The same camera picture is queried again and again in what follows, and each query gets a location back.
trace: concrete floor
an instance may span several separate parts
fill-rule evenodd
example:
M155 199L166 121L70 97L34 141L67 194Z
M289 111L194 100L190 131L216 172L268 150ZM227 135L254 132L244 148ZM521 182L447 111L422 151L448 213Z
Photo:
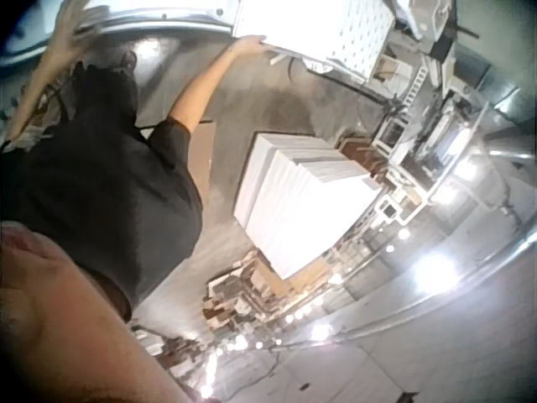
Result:
M125 49L137 53L138 126L163 119L188 80L230 42L224 35L183 33L136 39L101 39L86 60L118 61ZM240 259L253 245L232 216L243 167L257 131L314 133L329 142L346 130L371 133L381 107L342 86L309 74L289 59L269 65L274 54L238 60L216 90L204 119L217 124L209 205L201 238L190 259L134 312L146 327L171 337L210 341L201 315L205 283Z

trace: stacked cardboard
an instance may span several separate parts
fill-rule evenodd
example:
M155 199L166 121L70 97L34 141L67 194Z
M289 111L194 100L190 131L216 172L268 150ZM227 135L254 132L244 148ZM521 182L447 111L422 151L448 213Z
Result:
M261 133L235 217L286 279L329 249L379 192L365 169L324 140Z

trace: black t-shirt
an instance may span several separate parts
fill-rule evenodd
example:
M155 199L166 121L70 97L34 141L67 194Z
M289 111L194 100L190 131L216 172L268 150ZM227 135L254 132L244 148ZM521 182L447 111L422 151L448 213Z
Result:
M112 109L89 108L25 155L10 218L110 280L133 310L191 256L200 236L189 141L171 119L146 141Z

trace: wire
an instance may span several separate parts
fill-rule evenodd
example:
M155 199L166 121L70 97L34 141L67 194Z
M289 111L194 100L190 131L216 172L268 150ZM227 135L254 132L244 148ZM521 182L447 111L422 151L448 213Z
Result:
M267 379L270 375L273 374L273 372L276 370L278 365L279 365L279 353L276 353L276 360L274 361L274 364L268 369L268 372L265 375L260 376L259 378L257 378L256 380L250 382L249 384L241 386L240 388L235 390L227 399L223 400L222 403L227 403L228 401L233 399L236 395L241 393L243 390L245 390L247 388L251 388L252 386L258 384L262 380Z

